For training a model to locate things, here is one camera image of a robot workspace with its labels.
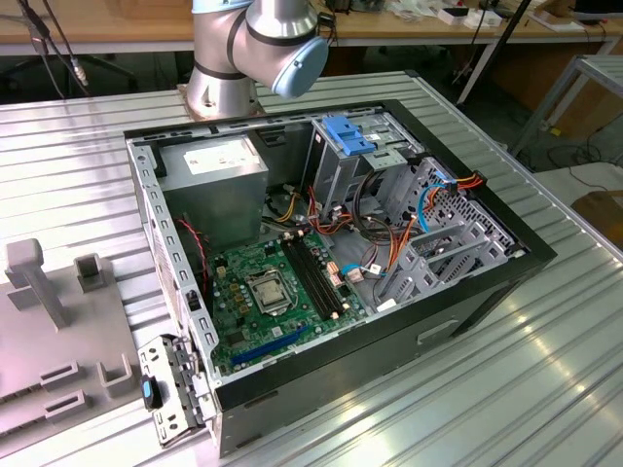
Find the floor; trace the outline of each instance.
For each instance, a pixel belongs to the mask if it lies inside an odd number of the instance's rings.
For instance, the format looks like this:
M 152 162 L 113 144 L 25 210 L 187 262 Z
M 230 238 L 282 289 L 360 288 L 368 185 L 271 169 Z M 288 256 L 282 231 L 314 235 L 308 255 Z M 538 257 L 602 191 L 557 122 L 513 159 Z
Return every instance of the floor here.
M 102 56 L 132 71 L 141 92 L 172 89 L 177 83 L 176 58 L 174 54 L 118 54 Z M 6 70 L 22 61 L 19 57 L 0 58 L 0 70 Z M 178 56 L 182 69 L 190 69 L 192 56 Z M 108 70 L 86 64 L 93 95 L 110 95 L 129 92 L 128 80 Z M 80 96 L 75 86 L 67 87 L 68 76 L 62 64 L 52 63 L 52 69 L 61 89 L 72 96 Z M 396 47 L 370 48 L 364 60 L 364 72 L 415 69 L 451 101 L 457 100 L 460 86 L 452 86 L 455 69 L 452 55 L 442 47 Z M 0 104 L 56 99 L 50 79 L 41 64 L 13 77 L 0 80 Z M 463 112 L 502 145 L 511 144 L 531 112 L 492 83 L 476 88 Z M 623 118 L 591 138 L 595 146 L 587 152 L 578 152 L 577 145 L 585 148 L 585 142 L 568 141 L 548 132 L 540 132 L 536 140 L 520 156 L 520 161 L 535 172 L 557 167 L 578 165 L 586 162 L 615 162 L 621 155 L 619 135 L 623 131 Z

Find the black ram slot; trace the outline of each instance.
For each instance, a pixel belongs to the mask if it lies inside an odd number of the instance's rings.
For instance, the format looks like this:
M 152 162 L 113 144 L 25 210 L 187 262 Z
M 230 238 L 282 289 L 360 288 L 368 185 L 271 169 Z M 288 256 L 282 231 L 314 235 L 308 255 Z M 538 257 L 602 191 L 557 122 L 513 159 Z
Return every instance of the black ram slot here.
M 310 296 L 318 315 L 323 320 L 328 320 L 334 312 L 341 313 L 342 304 L 316 266 L 315 259 L 305 243 L 300 240 L 282 242 L 281 248 Z
M 320 297 L 325 303 L 325 307 L 328 307 L 332 310 L 332 312 L 342 313 L 342 304 L 336 298 L 335 293 L 333 292 L 333 287 L 326 279 L 326 277 L 322 274 L 315 258 L 312 255 L 310 249 L 305 245 L 302 240 L 295 241 L 294 250 L 298 254 L 299 258 L 302 260 L 304 265 L 308 265 L 307 269 L 310 272 L 310 275 L 313 279 L 313 284 L 320 291 Z
M 329 319 L 333 311 L 331 310 L 330 305 L 326 302 L 326 298 L 323 297 L 322 289 L 318 287 L 314 277 L 311 275 L 311 269 L 315 265 L 306 265 L 292 243 L 282 243 L 281 246 L 285 252 L 286 258 L 290 262 L 290 265 L 296 272 L 297 276 L 301 280 L 301 283 L 303 284 L 303 287 L 310 296 L 316 312 L 322 319 Z

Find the metal bracket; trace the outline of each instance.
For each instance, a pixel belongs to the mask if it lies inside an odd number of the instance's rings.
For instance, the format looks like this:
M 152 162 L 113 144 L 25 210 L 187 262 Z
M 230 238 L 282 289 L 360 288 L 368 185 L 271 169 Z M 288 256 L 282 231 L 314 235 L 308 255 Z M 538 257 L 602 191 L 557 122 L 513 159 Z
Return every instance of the metal bracket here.
M 186 350 L 187 339 L 159 336 L 138 349 L 141 373 L 153 377 L 163 405 L 152 410 L 158 441 L 166 448 L 201 430 L 217 415 L 206 376 L 196 373 L 198 357 Z

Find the red cable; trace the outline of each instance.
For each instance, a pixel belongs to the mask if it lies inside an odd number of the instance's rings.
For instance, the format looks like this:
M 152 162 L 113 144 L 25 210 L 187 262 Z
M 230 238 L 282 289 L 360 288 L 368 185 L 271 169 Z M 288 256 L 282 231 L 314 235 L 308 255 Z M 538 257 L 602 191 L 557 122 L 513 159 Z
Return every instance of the red cable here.
M 199 235 L 197 234 L 197 231 L 195 231 L 195 229 L 193 229 L 189 224 L 187 224 L 186 221 L 183 221 L 182 219 L 175 219 L 175 221 L 179 222 L 182 226 L 184 226 L 188 230 L 188 232 L 191 233 L 191 235 L 195 238 L 195 242 L 197 243 L 199 250 L 202 253 L 203 295 L 206 296 L 207 295 L 207 263 L 205 261 L 205 251 L 203 251 L 202 241 L 199 239 Z

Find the aluminum table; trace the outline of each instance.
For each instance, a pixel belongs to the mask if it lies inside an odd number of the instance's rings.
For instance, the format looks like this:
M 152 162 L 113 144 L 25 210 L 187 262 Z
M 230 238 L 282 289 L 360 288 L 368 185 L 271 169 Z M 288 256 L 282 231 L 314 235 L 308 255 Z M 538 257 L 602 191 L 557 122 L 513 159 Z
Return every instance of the aluminum table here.
M 574 88 L 584 86 L 591 79 L 605 87 L 610 92 L 623 98 L 623 55 L 578 55 L 571 60 L 565 71 L 554 84 L 552 89 L 543 97 L 532 117 L 522 129 L 511 154 L 517 156 L 526 147 L 534 132 L 541 124 L 545 115 L 556 101 L 563 95 L 573 80 L 577 79 L 567 96 L 561 101 L 554 114 L 562 115 L 577 95 Z M 555 122 L 558 117 L 552 115 L 549 122 Z
M 226 459 L 218 460 L 207 434 L 161 450 L 151 416 L 136 401 L 0 464 L 620 465 L 621 253 L 418 77 L 324 79 L 296 101 L 259 94 L 269 112 L 400 99 L 489 178 L 558 258 L 476 329 Z M 173 326 L 141 230 L 122 131 L 185 122 L 175 91 L 0 112 L 2 240 L 38 237 L 46 269 L 93 251 L 109 258 L 137 345 Z M 7 351 L 1 345 L 0 355 Z

